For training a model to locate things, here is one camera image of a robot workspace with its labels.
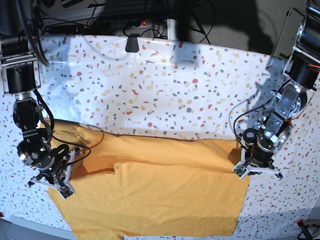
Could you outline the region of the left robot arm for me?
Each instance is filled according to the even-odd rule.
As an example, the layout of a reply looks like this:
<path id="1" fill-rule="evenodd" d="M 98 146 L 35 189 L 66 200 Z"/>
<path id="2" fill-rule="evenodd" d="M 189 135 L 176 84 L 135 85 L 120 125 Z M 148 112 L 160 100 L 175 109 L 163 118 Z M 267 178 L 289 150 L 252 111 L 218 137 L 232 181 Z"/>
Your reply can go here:
<path id="1" fill-rule="evenodd" d="M 256 107 L 258 129 L 247 128 L 236 136 L 241 154 L 232 170 L 240 179 L 261 173 L 283 177 L 274 167 L 272 157 L 289 139 L 291 121 L 306 107 L 307 91 L 316 90 L 314 86 L 320 73 L 320 2 L 306 1 L 303 17 L 283 70 L 288 81 L 271 92 L 270 100 Z"/>

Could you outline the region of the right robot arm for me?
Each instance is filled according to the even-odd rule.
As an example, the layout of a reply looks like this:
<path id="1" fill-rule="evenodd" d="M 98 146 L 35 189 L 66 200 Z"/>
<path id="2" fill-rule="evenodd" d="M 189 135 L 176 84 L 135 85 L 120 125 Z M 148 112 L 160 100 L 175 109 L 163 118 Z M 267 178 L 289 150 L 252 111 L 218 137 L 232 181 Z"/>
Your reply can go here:
<path id="1" fill-rule="evenodd" d="M 36 67 L 47 67 L 49 62 L 35 17 L 30 0 L 0 2 L 0 80 L 3 93 L 15 96 L 12 116 L 23 137 L 17 145 L 19 159 L 39 170 L 28 185 L 46 185 L 67 198 L 75 191 L 66 161 L 73 161 L 76 153 L 67 144 L 51 147 L 54 118 L 38 92 L 41 85 L 35 77 Z"/>

